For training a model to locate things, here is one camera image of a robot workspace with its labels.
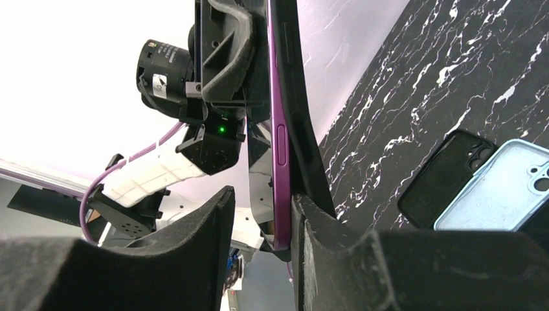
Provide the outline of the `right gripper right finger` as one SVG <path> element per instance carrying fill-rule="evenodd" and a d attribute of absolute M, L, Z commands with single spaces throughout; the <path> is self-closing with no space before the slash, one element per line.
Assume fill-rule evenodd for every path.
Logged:
<path fill-rule="evenodd" d="M 297 310 L 547 310 L 548 254 L 522 233 L 357 235 L 292 198 Z"/>

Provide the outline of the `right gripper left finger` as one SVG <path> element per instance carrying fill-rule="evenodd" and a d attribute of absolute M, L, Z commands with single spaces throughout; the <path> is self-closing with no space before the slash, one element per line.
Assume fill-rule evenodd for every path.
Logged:
<path fill-rule="evenodd" d="M 219 310 L 234 212 L 234 188 L 225 186 L 125 247 L 2 238 L 1 309 Z"/>

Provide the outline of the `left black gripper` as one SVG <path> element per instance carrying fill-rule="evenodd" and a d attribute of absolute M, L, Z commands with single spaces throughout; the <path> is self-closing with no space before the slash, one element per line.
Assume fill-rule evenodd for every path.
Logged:
<path fill-rule="evenodd" d="M 201 98 L 217 113 L 270 117 L 266 1 L 195 1 L 194 48 Z"/>

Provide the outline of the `black phone case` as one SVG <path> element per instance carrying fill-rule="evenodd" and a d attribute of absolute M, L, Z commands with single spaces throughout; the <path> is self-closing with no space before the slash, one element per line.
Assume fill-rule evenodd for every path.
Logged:
<path fill-rule="evenodd" d="M 471 132 L 452 131 L 400 196 L 400 213 L 414 227 L 432 229 L 473 174 L 498 148 L 494 142 Z"/>
<path fill-rule="evenodd" d="M 270 1 L 276 69 L 282 111 L 289 135 L 291 189 L 304 193 L 317 207 L 336 217 L 319 146 L 309 113 L 296 1 Z"/>

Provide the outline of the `light blue phone case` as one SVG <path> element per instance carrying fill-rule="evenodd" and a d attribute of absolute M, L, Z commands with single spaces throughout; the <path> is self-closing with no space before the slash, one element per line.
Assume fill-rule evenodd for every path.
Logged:
<path fill-rule="evenodd" d="M 517 231 L 548 200 L 548 149 L 505 142 L 434 223 L 436 231 Z"/>

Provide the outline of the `black phone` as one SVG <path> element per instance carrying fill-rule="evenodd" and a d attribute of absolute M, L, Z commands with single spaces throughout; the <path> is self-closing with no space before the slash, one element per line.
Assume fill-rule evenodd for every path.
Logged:
<path fill-rule="evenodd" d="M 273 251 L 291 243 L 289 135 L 276 61 L 271 2 L 266 1 L 268 99 L 248 112 L 249 194 L 252 215 Z"/>

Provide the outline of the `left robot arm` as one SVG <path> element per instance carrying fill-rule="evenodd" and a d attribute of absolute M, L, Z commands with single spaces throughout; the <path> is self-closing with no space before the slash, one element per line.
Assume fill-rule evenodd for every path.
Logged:
<path fill-rule="evenodd" d="M 154 232 L 169 187 L 233 167 L 252 125 L 269 112 L 266 1 L 196 1 L 188 47 L 149 39 L 135 81 L 144 105 L 176 124 L 130 157 L 115 155 L 85 192 L 92 209 L 124 234 Z"/>

